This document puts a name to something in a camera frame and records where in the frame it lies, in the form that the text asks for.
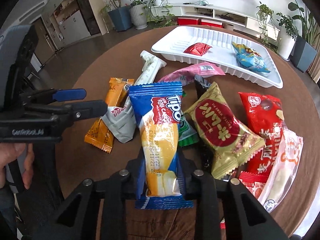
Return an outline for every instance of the white snack wrapper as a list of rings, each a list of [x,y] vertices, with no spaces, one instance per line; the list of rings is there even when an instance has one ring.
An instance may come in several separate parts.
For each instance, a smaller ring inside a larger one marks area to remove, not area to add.
[[[134,85],[153,83],[159,69],[166,66],[167,63],[145,50],[141,52],[140,57],[142,57],[144,66],[142,74]],[[129,97],[125,101],[124,107],[108,106],[108,111],[102,117],[102,120],[113,135],[122,143],[130,141],[137,128]]]
[[[284,199],[297,174],[303,138],[283,128],[279,151],[258,201],[270,213]]]

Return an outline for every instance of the green snack wrapper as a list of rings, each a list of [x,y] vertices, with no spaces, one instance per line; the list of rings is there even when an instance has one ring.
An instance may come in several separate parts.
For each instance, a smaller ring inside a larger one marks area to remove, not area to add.
[[[188,146],[199,141],[198,133],[188,123],[185,116],[181,114],[180,128],[179,128],[179,141],[180,147]]]

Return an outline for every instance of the brown table surface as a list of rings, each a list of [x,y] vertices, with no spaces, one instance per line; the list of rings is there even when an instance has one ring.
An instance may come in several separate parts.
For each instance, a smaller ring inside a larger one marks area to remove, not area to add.
[[[105,98],[110,77],[134,78],[141,74],[142,50],[151,52],[151,46],[169,33],[174,27],[159,28],[141,33],[114,46],[97,58],[78,79],[74,88],[87,91],[86,100]],[[219,31],[248,37],[232,31],[212,27]],[[239,91],[270,94],[281,99],[285,122],[289,129],[303,136],[304,146],[300,166],[295,181],[284,200],[271,213],[287,235],[291,235],[302,222],[314,197],[320,180],[320,120],[313,100],[294,70],[274,52],[269,51],[283,80],[283,88],[263,88],[236,76],[214,76],[210,81],[218,83],[223,96],[235,116],[247,124]],[[155,81],[183,67],[187,63],[165,60],[167,66],[160,69]],[[194,84],[185,87],[187,96],[182,109],[196,101]],[[116,139],[111,154],[84,142],[94,120],[79,121],[63,134],[62,143],[57,145],[56,159],[60,184],[64,196],[85,178],[101,180],[123,169],[128,160],[138,155],[141,147],[139,133],[133,140],[122,144]],[[195,160],[199,158],[192,150],[185,155]],[[127,231],[129,239],[193,239],[195,208],[171,211],[134,210],[133,201],[127,202]]]

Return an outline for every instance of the red container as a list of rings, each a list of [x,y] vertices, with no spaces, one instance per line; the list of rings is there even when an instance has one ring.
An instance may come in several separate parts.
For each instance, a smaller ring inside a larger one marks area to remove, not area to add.
[[[200,18],[178,17],[178,25],[200,25]]]
[[[201,19],[201,25],[209,25],[214,27],[222,28],[222,22],[207,20],[207,19]]]

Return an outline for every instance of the tiled floor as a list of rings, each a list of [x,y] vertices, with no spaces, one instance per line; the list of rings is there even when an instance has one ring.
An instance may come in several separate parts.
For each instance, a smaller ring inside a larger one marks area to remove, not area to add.
[[[32,81],[38,89],[70,89],[73,87],[82,73],[87,69],[87,67],[105,51],[121,41],[124,41],[149,29],[151,28],[149,27],[147,29],[138,31],[134,28],[131,28],[120,33],[111,31],[103,36],[97,36],[73,44],[52,57],[46,66],[38,73],[41,80],[33,78]],[[320,115],[320,88],[316,83],[314,83],[307,72],[302,73],[292,64],[291,66],[309,90]],[[318,190],[316,200],[312,206],[312,210],[314,212],[311,211],[308,213],[308,216],[301,224],[301,227],[297,230],[297,234],[303,236],[313,223],[316,215],[318,214],[318,210],[320,209],[320,203],[317,201],[319,195],[320,188]]]

